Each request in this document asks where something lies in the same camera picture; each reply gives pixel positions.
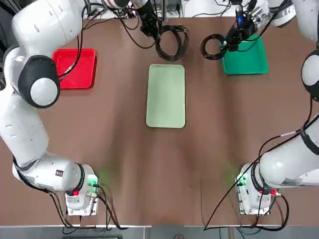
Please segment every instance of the floor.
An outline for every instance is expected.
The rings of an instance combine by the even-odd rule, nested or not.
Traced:
[[[319,228],[287,227],[276,233],[260,232],[245,239],[315,239],[318,238]],[[0,228],[0,239],[59,239],[59,238],[120,238],[120,239],[173,239],[175,235],[183,235],[184,239],[218,239],[219,230],[203,232],[202,227],[160,226],[152,228],[132,228],[126,231],[113,229],[103,233],[91,230],[78,230],[70,236],[62,234],[62,228]],[[242,236],[234,230],[235,239]],[[221,238],[228,239],[228,229],[222,229]]]

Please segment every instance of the green tray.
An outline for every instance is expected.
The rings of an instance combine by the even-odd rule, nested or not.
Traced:
[[[248,49],[254,42],[242,41],[238,49]],[[259,38],[256,44],[248,51],[233,51],[225,54],[223,58],[224,71],[228,75],[265,74],[268,72],[268,63],[263,40]]]

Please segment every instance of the red tray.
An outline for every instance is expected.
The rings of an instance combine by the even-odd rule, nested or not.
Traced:
[[[52,59],[56,64],[58,75],[62,75],[75,62],[77,49],[58,49]],[[94,49],[82,49],[78,64],[63,78],[61,89],[86,89],[94,85],[97,56]]]

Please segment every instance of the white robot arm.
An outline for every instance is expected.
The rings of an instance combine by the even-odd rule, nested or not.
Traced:
[[[276,9],[283,0],[269,0]],[[284,26],[297,14],[300,32],[308,39],[318,42],[319,1],[292,0],[274,19],[275,26]],[[302,81],[306,90],[316,101],[319,99],[319,50],[310,53],[302,66]],[[300,135],[265,153],[260,163],[246,164],[238,178],[238,201],[241,214],[268,213],[271,190],[300,186],[319,185],[319,117],[302,128]]]
[[[86,3],[124,8],[129,1],[37,0],[12,20],[18,47],[4,56],[6,87],[0,91],[0,135],[13,154],[15,178],[48,192],[66,192],[69,215],[96,214],[97,201],[94,203],[91,193],[98,179],[90,166],[47,152],[49,137],[37,108],[52,106],[60,95],[51,57],[81,32]],[[132,2],[141,14],[145,5],[152,8],[150,0]]]

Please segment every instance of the brown table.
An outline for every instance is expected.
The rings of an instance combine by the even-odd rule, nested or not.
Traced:
[[[225,34],[233,21],[227,17],[172,20],[190,31],[187,54],[174,63],[186,70],[183,129],[147,127],[148,69],[168,62],[154,48],[136,47],[117,20],[84,34],[84,47],[98,53],[94,88],[63,91],[57,104],[40,111],[50,135],[48,150],[93,167],[112,189],[122,225],[201,225],[200,182],[206,221],[232,177],[257,157],[261,144],[306,119],[309,95],[300,70],[315,44],[299,33],[296,20],[283,29],[270,27],[263,37],[269,73],[227,76],[220,61],[201,56],[199,46],[211,33]],[[152,42],[138,30],[132,34],[140,44]],[[210,47],[217,49],[218,44]],[[175,48],[169,34],[163,48]],[[0,153],[0,225],[61,225],[47,195],[13,178],[12,156],[3,141]],[[318,188],[282,192],[290,203],[290,225],[318,225]],[[280,224],[276,211],[274,207],[260,223]],[[83,219],[83,224],[104,224],[102,205],[99,212]],[[244,217],[246,224],[253,220]],[[233,193],[210,224],[239,224]]]

